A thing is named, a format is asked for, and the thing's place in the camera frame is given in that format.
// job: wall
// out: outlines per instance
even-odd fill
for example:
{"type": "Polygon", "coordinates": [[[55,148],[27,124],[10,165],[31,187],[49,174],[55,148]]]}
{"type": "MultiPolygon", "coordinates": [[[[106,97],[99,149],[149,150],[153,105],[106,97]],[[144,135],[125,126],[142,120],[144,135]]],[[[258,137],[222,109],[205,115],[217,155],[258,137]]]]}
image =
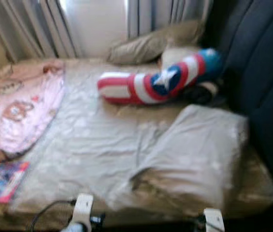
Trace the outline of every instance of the wall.
{"type": "Polygon", "coordinates": [[[125,0],[60,0],[85,57],[105,56],[110,44],[127,38],[125,0]]]}

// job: stuffed toy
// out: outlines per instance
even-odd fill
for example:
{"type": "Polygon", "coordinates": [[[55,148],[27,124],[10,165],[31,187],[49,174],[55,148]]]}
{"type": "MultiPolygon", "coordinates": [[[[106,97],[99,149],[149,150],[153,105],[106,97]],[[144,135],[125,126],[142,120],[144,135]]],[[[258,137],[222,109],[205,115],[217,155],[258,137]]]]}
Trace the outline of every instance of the stuffed toy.
{"type": "Polygon", "coordinates": [[[220,54],[212,48],[203,49],[154,75],[103,73],[98,90],[111,103],[157,104],[177,97],[185,87],[195,85],[199,78],[211,76],[221,67],[220,54]]]}

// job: curtain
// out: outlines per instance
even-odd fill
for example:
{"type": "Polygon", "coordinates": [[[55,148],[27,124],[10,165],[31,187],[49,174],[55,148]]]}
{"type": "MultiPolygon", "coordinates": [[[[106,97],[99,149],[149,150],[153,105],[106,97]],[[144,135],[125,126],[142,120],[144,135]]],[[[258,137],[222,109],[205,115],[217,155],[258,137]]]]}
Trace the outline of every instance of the curtain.
{"type": "Polygon", "coordinates": [[[57,0],[0,0],[0,41],[12,62],[82,56],[57,0]]]}
{"type": "Polygon", "coordinates": [[[213,0],[129,0],[128,36],[137,37],[189,19],[206,21],[213,0]]]}

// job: dark blue headboard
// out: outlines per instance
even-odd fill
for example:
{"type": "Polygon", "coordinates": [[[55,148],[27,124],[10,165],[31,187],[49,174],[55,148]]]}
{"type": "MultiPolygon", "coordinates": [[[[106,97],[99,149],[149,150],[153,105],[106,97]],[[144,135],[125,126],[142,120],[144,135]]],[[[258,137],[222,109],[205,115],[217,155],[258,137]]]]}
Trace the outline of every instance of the dark blue headboard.
{"type": "Polygon", "coordinates": [[[222,53],[230,107],[273,176],[273,0],[216,0],[203,45],[222,53]]]}

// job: pillow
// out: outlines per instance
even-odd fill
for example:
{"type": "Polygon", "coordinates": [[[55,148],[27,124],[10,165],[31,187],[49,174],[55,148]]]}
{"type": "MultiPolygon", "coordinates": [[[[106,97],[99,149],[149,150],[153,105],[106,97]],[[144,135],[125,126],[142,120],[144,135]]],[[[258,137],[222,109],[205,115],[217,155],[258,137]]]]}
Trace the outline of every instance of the pillow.
{"type": "Polygon", "coordinates": [[[162,70],[182,61],[185,57],[198,53],[200,50],[201,47],[198,46],[167,47],[162,53],[162,70]]]}
{"type": "Polygon", "coordinates": [[[131,196],[124,183],[111,194],[111,207],[181,216],[197,216],[205,208],[224,213],[238,190],[247,139],[245,117],[190,105],[129,179],[131,196]]]}
{"type": "Polygon", "coordinates": [[[208,48],[154,75],[104,72],[98,80],[98,90],[111,103],[158,104],[178,96],[186,86],[194,85],[200,76],[220,66],[220,54],[208,48]]]}
{"type": "Polygon", "coordinates": [[[199,20],[169,26],[112,46],[107,60],[115,64],[145,63],[160,56],[168,43],[196,44],[203,31],[204,24],[199,20]]]}

